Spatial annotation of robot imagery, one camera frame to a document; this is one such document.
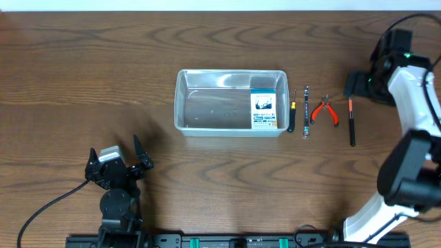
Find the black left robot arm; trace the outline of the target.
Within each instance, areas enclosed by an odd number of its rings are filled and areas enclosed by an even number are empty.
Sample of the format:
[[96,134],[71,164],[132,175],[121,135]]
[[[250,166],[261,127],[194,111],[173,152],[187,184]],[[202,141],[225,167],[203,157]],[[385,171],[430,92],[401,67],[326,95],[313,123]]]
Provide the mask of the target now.
[[154,164],[138,136],[134,136],[134,149],[139,161],[129,167],[118,146],[103,149],[100,154],[90,150],[85,179],[105,190],[100,200],[102,219],[96,247],[153,246],[152,236],[143,228],[137,181]]

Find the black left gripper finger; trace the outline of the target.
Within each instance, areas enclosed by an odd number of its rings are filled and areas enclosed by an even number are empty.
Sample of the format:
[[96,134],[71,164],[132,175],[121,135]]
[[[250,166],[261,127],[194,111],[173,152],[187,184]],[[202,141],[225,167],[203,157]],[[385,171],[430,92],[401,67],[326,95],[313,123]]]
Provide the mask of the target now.
[[154,163],[148,153],[144,150],[143,146],[141,145],[141,142],[138,138],[138,136],[135,134],[134,137],[134,149],[136,157],[140,161],[140,166],[143,169],[152,169],[154,167]]
[[90,149],[90,155],[89,159],[87,161],[87,164],[85,166],[86,172],[95,172],[96,168],[99,166],[99,158],[96,154],[96,151],[94,148]]

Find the blue white screwdriver box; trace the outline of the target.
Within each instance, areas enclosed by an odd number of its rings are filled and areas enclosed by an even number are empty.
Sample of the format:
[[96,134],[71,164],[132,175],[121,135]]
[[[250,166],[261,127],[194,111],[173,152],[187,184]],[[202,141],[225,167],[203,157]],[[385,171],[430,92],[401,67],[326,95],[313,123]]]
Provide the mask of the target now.
[[275,89],[251,89],[250,105],[252,129],[276,130],[278,128]]

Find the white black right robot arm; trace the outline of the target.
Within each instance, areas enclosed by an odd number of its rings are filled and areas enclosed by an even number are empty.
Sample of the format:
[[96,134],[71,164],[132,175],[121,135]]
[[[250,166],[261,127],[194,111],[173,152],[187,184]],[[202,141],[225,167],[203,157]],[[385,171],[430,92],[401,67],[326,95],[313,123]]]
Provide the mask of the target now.
[[433,64],[411,51],[408,30],[385,32],[373,51],[368,72],[352,72],[347,98],[361,96],[396,107],[402,138],[386,158],[377,190],[342,226],[345,242],[375,245],[405,220],[440,206],[440,103],[433,85]]

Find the clear plastic container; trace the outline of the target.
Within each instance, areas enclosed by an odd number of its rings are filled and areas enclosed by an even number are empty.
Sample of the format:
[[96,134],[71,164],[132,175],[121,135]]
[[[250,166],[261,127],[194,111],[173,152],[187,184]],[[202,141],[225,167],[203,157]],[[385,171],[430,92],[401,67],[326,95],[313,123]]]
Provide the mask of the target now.
[[[275,89],[276,130],[252,129],[254,88]],[[181,70],[176,78],[174,124],[185,136],[280,136],[289,125],[287,75],[282,70]]]

